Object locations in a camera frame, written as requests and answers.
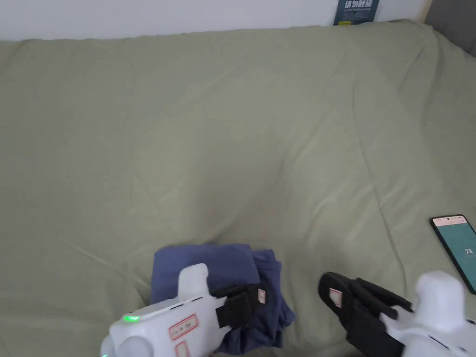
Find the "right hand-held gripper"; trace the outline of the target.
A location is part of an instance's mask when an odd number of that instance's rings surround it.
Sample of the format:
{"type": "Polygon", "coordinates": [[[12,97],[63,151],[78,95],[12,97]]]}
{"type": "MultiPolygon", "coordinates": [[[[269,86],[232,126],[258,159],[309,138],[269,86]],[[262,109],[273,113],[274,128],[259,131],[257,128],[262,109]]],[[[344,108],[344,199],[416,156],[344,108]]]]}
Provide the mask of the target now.
{"type": "Polygon", "coordinates": [[[476,326],[465,316],[463,286],[441,271],[420,276],[414,303],[369,281],[334,272],[321,276],[318,294],[346,324],[348,342],[367,357],[476,354],[476,326]]]}

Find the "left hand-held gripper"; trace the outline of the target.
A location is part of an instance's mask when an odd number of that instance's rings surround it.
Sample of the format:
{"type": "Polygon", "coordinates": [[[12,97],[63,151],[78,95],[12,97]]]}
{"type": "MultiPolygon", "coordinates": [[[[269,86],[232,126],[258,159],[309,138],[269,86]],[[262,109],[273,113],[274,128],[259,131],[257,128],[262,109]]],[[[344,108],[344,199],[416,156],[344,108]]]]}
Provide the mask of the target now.
{"type": "Polygon", "coordinates": [[[100,346],[102,357],[207,357],[226,334],[241,328],[266,304],[263,283],[209,291],[208,267],[195,264],[178,277],[175,298],[146,306],[114,322],[100,346]]]}

